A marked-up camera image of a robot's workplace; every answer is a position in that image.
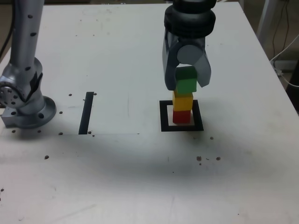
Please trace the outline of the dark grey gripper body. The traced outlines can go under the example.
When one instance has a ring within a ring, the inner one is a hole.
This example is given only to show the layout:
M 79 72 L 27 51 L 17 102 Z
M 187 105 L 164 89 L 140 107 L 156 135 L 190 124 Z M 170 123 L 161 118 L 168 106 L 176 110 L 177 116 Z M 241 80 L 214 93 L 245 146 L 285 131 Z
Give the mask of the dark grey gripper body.
M 172 35 L 172 57 L 206 57 L 205 38 Z

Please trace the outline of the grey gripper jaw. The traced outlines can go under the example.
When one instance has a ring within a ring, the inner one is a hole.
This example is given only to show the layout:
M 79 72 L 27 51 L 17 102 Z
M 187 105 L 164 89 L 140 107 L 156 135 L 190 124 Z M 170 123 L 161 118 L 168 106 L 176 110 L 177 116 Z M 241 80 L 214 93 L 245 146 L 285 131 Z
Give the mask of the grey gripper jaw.
M 185 45 L 179 49 L 177 59 L 181 64 L 191 65 L 196 70 L 197 82 L 201 87 L 209 85 L 211 66 L 204 48 Z
M 173 91 L 176 88 L 175 70 L 179 64 L 177 59 L 179 48 L 180 43 L 178 42 L 178 37 L 166 29 L 164 34 L 162 61 L 165 85 L 170 91 Z

